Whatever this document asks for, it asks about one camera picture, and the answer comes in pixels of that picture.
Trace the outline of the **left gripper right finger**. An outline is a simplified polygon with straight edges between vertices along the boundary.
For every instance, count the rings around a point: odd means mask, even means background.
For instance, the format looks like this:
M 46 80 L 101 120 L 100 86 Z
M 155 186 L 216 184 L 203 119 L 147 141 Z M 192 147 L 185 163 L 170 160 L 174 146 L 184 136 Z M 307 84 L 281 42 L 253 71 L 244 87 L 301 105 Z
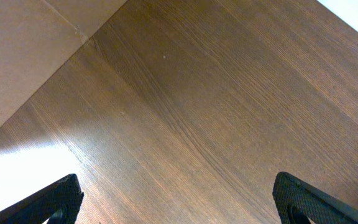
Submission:
M 279 172 L 273 199 L 284 224 L 358 224 L 358 210 L 287 172 Z

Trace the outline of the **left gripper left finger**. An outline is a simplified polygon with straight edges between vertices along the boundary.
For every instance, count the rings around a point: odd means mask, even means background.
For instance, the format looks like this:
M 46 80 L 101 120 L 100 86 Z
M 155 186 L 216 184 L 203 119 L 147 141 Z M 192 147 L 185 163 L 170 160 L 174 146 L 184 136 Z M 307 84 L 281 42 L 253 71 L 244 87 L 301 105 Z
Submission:
M 84 198 L 76 174 L 68 174 L 0 211 L 0 223 L 75 224 Z

